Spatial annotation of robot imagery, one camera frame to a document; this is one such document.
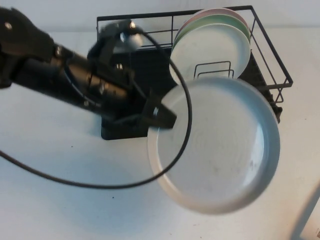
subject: plate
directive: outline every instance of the plate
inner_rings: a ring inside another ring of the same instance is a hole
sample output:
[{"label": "plate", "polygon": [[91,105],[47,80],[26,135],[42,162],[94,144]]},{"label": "plate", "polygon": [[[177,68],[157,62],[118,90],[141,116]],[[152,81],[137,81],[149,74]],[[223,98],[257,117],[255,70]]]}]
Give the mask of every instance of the plate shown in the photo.
[{"label": "plate", "polygon": [[183,36],[186,35],[188,32],[209,24],[226,24],[235,27],[243,32],[248,42],[250,43],[250,32],[239,19],[229,15],[216,14],[205,16],[189,23],[180,31],[179,35],[176,36],[172,48],[174,48],[175,45],[177,45],[177,43],[179,42],[179,40],[183,38]]},{"label": "plate", "polygon": [[[266,99],[246,82],[206,77],[188,82],[193,119],[187,147],[158,179],[181,206],[222,214],[254,201],[275,174],[280,156],[276,117]],[[186,135],[188,108],[181,86],[162,103],[177,114],[173,129],[149,128],[147,150],[154,174],[170,164]]]},{"label": "plate", "polygon": [[178,37],[178,35],[180,34],[181,30],[184,29],[189,23],[192,23],[193,21],[196,21],[197,19],[209,16],[209,15],[229,15],[232,16],[234,18],[237,18],[238,20],[240,20],[245,27],[247,28],[247,31],[250,33],[249,30],[249,26],[247,24],[247,22],[244,20],[244,18],[242,16],[240,16],[237,12],[227,9],[227,8],[213,8],[213,9],[203,9],[201,11],[196,12],[195,14],[193,14],[189,20],[187,20],[178,30],[177,34],[175,35],[175,39]]},{"label": "plate", "polygon": [[[172,49],[170,58],[188,82],[197,79],[200,73],[210,72],[215,77],[238,78],[246,69],[250,54],[248,39],[238,28],[208,24],[185,34]],[[180,84],[171,66],[169,70],[173,80]]]}]

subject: stack of plates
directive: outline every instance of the stack of plates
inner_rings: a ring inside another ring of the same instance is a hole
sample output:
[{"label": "stack of plates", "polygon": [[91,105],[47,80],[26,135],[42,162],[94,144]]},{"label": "stack of plates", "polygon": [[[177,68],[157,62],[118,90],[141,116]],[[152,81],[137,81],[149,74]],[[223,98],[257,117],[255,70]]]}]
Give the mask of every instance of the stack of plates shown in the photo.
[{"label": "stack of plates", "polygon": [[[171,52],[185,81],[199,73],[238,78],[250,58],[250,30],[246,21],[226,8],[195,13],[179,29]],[[170,67],[173,80],[180,84]]]}]

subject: black cable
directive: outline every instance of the black cable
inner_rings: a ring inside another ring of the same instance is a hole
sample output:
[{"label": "black cable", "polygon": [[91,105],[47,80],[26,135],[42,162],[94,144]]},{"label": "black cable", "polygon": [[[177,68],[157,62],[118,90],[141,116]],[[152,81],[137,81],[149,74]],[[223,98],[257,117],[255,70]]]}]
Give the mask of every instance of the black cable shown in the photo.
[{"label": "black cable", "polygon": [[145,95],[144,91],[142,91],[141,87],[137,84],[137,82],[133,79],[131,79],[131,82],[132,82],[133,86],[135,87],[135,89],[140,94],[140,96],[143,97],[144,99],[147,99],[147,96]]},{"label": "black cable", "polygon": [[91,97],[88,97],[85,94],[84,90],[80,89],[80,86],[78,86],[77,81],[75,80],[74,75],[72,74],[70,68],[69,68],[69,61],[73,58],[74,56],[72,56],[71,58],[69,58],[66,63],[65,66],[63,68],[63,72],[65,75],[65,78],[67,79],[67,81],[70,83],[70,85],[73,87],[73,89],[85,100],[87,100],[89,103],[91,103],[94,106],[97,107],[101,107],[101,103],[99,103],[97,100],[93,100]]},{"label": "black cable", "polygon": [[61,183],[61,184],[65,184],[65,185],[69,185],[69,186],[75,186],[75,187],[81,187],[81,188],[88,188],[88,189],[129,189],[129,188],[134,188],[134,187],[138,187],[144,184],[148,184],[156,179],[158,179],[159,177],[161,177],[162,175],[164,175],[165,173],[167,173],[179,160],[179,158],[181,157],[181,155],[183,154],[184,150],[186,149],[189,137],[190,137],[190,133],[191,133],[191,127],[192,127],[192,105],[191,105],[191,97],[190,97],[190,93],[187,87],[186,82],[184,81],[184,78],[182,77],[181,73],[179,72],[178,68],[176,67],[176,65],[171,61],[170,57],[167,56],[166,52],[162,49],[162,47],[147,33],[145,33],[142,29],[139,28],[135,28],[134,32],[137,34],[141,34],[144,35],[150,42],[152,42],[155,47],[169,60],[169,64],[171,65],[171,67],[173,68],[173,70],[175,71],[176,75],[178,76],[181,85],[183,87],[184,93],[185,93],[185,98],[186,98],[186,103],[187,103],[187,107],[188,107],[188,123],[187,123],[187,128],[186,128],[186,132],[185,132],[185,137],[182,143],[182,146],[178,152],[178,154],[176,155],[176,157],[172,160],[172,162],[161,172],[159,172],[158,174],[147,178],[145,180],[142,181],[138,181],[138,182],[134,182],[134,183],[129,183],[129,184],[121,184],[121,185],[99,185],[99,184],[89,184],[89,183],[82,183],[82,182],[75,182],[75,181],[70,181],[70,180],[66,180],[66,179],[62,179],[62,178],[58,178],[55,176],[51,176],[49,174],[43,173],[41,171],[38,171],[32,167],[29,167],[25,164],[23,164],[22,162],[14,159],[13,157],[7,155],[6,153],[4,153],[3,151],[0,150],[0,157],[3,157],[4,159],[6,159],[7,161],[9,161],[10,163],[18,166],[19,168],[22,168],[32,174],[35,174],[39,177],[57,182],[57,183]]}]

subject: white wall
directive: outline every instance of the white wall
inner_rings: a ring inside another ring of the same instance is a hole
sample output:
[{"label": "white wall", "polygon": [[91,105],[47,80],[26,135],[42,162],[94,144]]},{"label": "white wall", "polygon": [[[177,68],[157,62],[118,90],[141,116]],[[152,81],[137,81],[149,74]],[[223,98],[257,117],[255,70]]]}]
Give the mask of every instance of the white wall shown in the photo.
[{"label": "white wall", "polygon": [[50,32],[94,31],[96,17],[253,5],[266,27],[320,26],[319,0],[0,0]]}]

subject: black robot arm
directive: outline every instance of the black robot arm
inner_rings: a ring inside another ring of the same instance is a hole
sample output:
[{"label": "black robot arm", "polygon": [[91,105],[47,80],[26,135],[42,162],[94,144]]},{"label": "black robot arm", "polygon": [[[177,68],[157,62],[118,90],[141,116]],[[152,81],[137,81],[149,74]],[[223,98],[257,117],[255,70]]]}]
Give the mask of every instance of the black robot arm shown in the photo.
[{"label": "black robot arm", "polygon": [[131,69],[109,63],[116,46],[128,47],[121,38],[131,27],[130,20],[107,25],[86,58],[56,44],[18,10],[0,7],[0,88],[16,83],[84,108],[122,135],[170,129],[176,115],[152,91],[140,90]]}]

